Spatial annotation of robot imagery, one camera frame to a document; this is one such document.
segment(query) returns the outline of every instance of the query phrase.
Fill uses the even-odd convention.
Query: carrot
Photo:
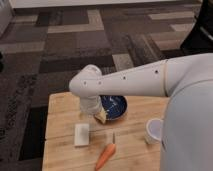
[[[113,134],[113,143],[108,144],[104,149],[103,153],[100,155],[95,166],[95,171],[98,171],[107,162],[107,160],[115,153],[116,145],[114,141],[115,135]]]

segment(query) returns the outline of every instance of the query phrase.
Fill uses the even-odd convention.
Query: gray carpet
[[[16,10],[0,39],[0,170],[41,170],[48,98],[85,65],[104,74],[183,55],[197,1]]]

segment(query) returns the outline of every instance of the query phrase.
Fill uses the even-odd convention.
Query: blue bowl
[[[100,96],[102,106],[107,114],[106,120],[120,118],[127,109],[127,101],[123,96]]]

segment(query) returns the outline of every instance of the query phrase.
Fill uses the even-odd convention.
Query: white block
[[[89,124],[76,124],[75,125],[75,146],[87,146],[89,145]]]

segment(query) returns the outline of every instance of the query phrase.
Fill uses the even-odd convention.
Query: food item
[[[115,134],[113,133],[113,143],[110,143],[106,146],[102,154],[100,155],[98,162],[95,166],[95,171],[98,171],[106,162],[107,160],[115,153],[116,145],[115,145]]]
[[[94,117],[101,121],[102,124],[106,123],[106,115],[107,113],[105,112],[104,108],[102,108],[101,112],[98,114],[95,114]]]

